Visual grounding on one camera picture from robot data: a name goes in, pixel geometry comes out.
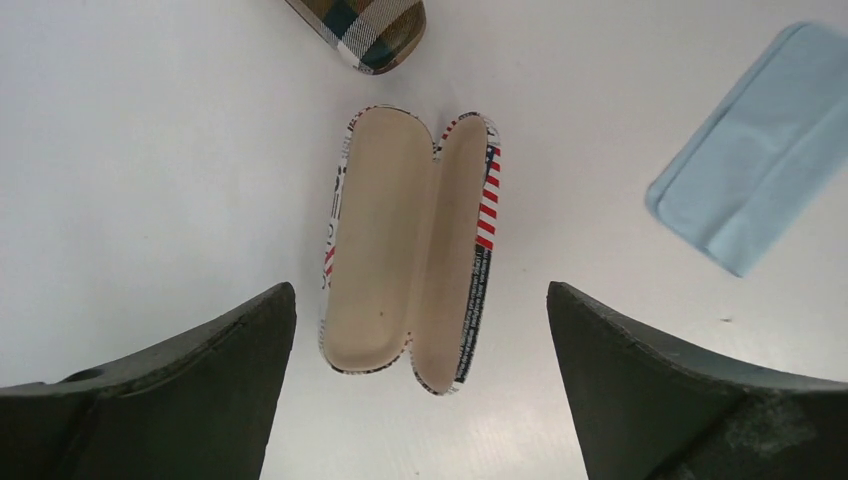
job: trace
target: beige fabric lining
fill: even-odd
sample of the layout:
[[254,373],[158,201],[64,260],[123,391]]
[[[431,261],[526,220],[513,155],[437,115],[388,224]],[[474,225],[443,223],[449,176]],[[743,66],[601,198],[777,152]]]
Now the beige fabric lining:
[[413,320],[412,351],[421,381],[436,393],[451,388],[460,361],[486,144],[486,123],[472,116],[461,120],[442,145],[436,211],[421,302]]
[[385,366],[406,343],[432,152],[427,128],[398,110],[369,110],[354,127],[323,340],[340,370]]
[[420,379],[447,392],[460,346],[474,265],[487,133],[460,121],[433,161],[430,134],[389,108],[354,127],[342,192],[324,354],[365,372],[402,352],[407,332]]

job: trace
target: microfiber cleaning cloth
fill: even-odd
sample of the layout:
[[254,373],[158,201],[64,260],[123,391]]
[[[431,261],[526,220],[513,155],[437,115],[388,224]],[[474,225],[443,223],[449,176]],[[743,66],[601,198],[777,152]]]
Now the microfiber cleaning cloth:
[[784,30],[651,185],[660,222],[745,276],[848,156],[848,38]]

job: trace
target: red and white stripes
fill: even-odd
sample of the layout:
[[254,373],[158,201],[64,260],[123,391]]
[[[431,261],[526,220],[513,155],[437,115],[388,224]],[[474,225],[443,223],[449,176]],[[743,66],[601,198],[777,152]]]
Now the red and white stripes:
[[483,182],[483,196],[480,199],[480,217],[477,220],[477,245],[492,250],[495,247],[495,225],[498,220],[498,199],[501,187],[500,147],[490,145],[492,149],[487,158],[487,175]]
[[333,278],[333,257],[336,255],[336,247],[329,247],[330,251],[327,252],[327,256],[324,257],[324,278],[326,289],[330,289],[332,287],[332,278]]
[[442,140],[448,139],[448,135],[450,135],[450,132],[452,132],[454,127],[456,127],[456,123],[457,123],[457,121],[454,120],[454,121],[451,122],[450,125],[448,125],[447,130],[445,130],[445,133],[442,134]]

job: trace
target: white background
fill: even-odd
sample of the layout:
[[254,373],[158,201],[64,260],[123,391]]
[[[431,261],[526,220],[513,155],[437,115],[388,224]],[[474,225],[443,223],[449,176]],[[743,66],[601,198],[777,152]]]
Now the white background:
[[[57,381],[280,281],[299,322],[267,479],[584,479],[551,280],[718,352],[848,380],[846,175],[744,280],[643,205],[774,36],[802,19],[848,31],[844,0],[426,7],[418,50],[374,78],[283,0],[0,0],[0,385]],[[351,378],[318,353],[334,169],[374,103],[434,135],[480,110],[503,137],[483,330],[451,398],[407,361]]]

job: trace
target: tartan pattern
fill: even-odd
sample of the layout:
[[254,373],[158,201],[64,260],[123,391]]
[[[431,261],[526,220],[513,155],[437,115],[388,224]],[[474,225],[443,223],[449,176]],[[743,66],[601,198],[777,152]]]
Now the tartan pattern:
[[424,34],[422,0],[286,0],[342,58],[379,75],[402,62]]

